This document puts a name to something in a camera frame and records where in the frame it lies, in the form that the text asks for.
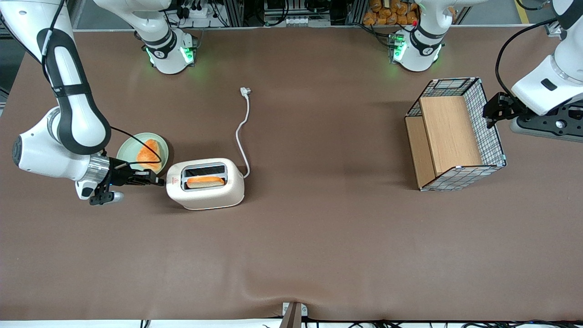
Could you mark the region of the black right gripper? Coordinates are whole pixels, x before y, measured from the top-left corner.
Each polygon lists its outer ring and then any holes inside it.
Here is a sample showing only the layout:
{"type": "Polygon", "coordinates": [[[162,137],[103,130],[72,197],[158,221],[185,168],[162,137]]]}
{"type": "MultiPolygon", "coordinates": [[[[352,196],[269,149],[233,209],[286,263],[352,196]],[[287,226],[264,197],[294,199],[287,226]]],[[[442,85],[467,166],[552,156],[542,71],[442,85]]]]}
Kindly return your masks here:
{"type": "Polygon", "coordinates": [[[133,170],[127,162],[117,158],[108,157],[109,173],[108,185],[156,185],[164,187],[166,181],[156,177],[156,173],[152,170],[133,170]]]}

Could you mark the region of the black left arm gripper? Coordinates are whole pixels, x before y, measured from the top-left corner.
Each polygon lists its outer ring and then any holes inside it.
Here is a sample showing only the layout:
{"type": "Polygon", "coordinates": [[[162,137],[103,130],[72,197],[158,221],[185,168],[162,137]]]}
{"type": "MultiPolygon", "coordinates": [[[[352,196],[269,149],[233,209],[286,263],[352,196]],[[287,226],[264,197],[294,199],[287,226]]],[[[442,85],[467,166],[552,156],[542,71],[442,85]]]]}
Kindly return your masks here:
{"type": "Polygon", "coordinates": [[[512,120],[525,114],[525,105],[515,96],[506,92],[498,92],[497,101],[488,101],[482,109],[486,119],[486,128],[493,128],[498,120],[512,120]]]}

